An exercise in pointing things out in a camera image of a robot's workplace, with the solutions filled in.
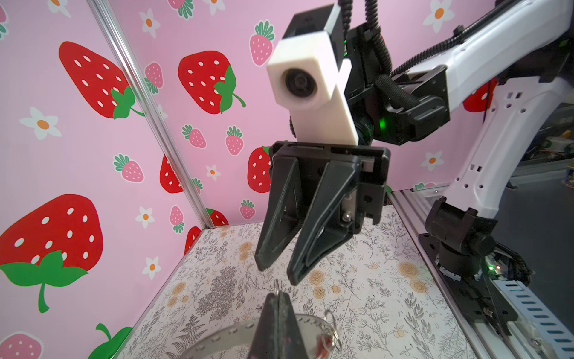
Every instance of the camera lens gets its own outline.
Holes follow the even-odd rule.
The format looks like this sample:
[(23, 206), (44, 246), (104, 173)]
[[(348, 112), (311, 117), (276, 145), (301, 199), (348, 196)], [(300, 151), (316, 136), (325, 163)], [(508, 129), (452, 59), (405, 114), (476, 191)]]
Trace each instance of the camera lens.
[(315, 80), (305, 71), (292, 68), (287, 71), (285, 85), (289, 92), (297, 97), (309, 97), (315, 90)]

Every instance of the table surface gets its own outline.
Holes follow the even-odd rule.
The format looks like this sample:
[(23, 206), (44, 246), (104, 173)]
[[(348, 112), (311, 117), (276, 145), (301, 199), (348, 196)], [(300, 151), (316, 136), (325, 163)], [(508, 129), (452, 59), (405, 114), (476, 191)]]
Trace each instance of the table surface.
[[(197, 340), (259, 316), (274, 280), (295, 312), (337, 320), (331, 358), (475, 358), (393, 206), (324, 258), (298, 286), (285, 273), (294, 241), (268, 270), (253, 254), (261, 223), (206, 230), (132, 331), (120, 359), (174, 359)], [(212, 358), (243, 359), (247, 345)]]

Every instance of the metal ring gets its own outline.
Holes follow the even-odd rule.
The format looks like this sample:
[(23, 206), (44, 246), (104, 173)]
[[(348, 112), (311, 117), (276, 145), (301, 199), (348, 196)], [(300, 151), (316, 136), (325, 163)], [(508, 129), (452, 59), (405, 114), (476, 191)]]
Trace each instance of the metal ring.
[(335, 347), (337, 348), (337, 350), (343, 350), (343, 343), (341, 341), (341, 339), (339, 338), (339, 333), (337, 332), (337, 323), (335, 321), (335, 314), (333, 314), (333, 312), (330, 309), (325, 310), (325, 312), (323, 313), (323, 319), (327, 321), (327, 314), (331, 314), (331, 317), (333, 318), (333, 337), (335, 339)]

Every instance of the strawberry wallpaper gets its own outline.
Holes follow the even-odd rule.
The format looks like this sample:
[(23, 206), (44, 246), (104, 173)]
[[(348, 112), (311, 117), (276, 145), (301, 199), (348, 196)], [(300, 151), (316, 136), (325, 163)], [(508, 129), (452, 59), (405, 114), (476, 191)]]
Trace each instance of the strawberry wallpaper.
[[(213, 221), (234, 225), (264, 219), (269, 146), (295, 140), (288, 111), (275, 103), (265, 64), (295, 13), (328, 3), (111, 1), (154, 99), (169, 115), (166, 125)], [(382, 1), (379, 20), (394, 65), (492, 7), (494, 0)], [(364, 4), (358, 1), (351, 26), (361, 22)], [(485, 93), (477, 91), (473, 103), (457, 109), (450, 123), (426, 139), (388, 145), (388, 185), (400, 190), (450, 182), (482, 125)]]
[(198, 220), (85, 0), (0, 0), (0, 58), (0, 358), (110, 358)]

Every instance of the white flower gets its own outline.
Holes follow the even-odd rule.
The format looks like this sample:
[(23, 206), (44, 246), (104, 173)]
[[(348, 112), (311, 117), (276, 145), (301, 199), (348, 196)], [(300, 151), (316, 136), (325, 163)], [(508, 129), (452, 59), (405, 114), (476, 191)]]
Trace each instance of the white flower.
[(221, 173), (219, 173), (219, 171), (217, 170), (217, 167), (215, 167), (215, 165), (209, 167), (209, 166), (205, 166), (207, 173), (206, 175), (208, 177), (211, 177), (214, 179), (214, 181), (217, 181), (217, 177), (221, 176)]
[(56, 128), (56, 124), (58, 123), (56, 116), (44, 116), (44, 114), (35, 107), (30, 107), (30, 115), (32, 115), (32, 118), (21, 118), (20, 123), (33, 128), (39, 140), (45, 139), (48, 134), (62, 137), (62, 133)]
[(135, 218), (136, 221), (142, 222), (143, 228), (148, 227), (148, 223), (153, 223), (156, 220), (152, 217), (152, 209), (145, 209), (143, 207), (139, 208), (139, 216)]
[(452, 0), (444, 0), (440, 3), (439, 0), (431, 0), (430, 2), (430, 15), (428, 15), (423, 25), (432, 25), (435, 33), (439, 33), (440, 28), (443, 26), (444, 21), (454, 19), (455, 14), (449, 7), (451, 7)]
[(68, 0), (48, 0), (48, 8), (52, 13), (55, 14), (59, 11), (67, 17), (71, 17), (68, 9), (66, 9), (67, 4)]
[(164, 109), (161, 108), (161, 105), (157, 105), (157, 109), (160, 111), (161, 118), (166, 119), (168, 114), (164, 112)]
[(422, 167), (428, 167), (429, 171), (433, 171), (436, 166), (442, 165), (444, 163), (443, 160), (440, 159), (440, 156), (443, 155), (443, 151), (438, 151), (434, 155), (430, 152), (426, 153), (426, 160), (421, 163)]
[(217, 10), (225, 10), (223, 0), (203, 0), (203, 2), (210, 5), (211, 16), (215, 15)]
[(145, 258), (146, 267), (143, 269), (142, 274), (149, 274), (149, 279), (153, 279), (156, 272), (161, 271), (161, 267), (158, 265), (159, 261), (159, 257), (155, 257), (153, 260)]
[(156, 29), (160, 28), (160, 22), (153, 18), (152, 10), (149, 9), (147, 14), (139, 13), (139, 17), (143, 21), (142, 31), (149, 32), (153, 38), (156, 38)]

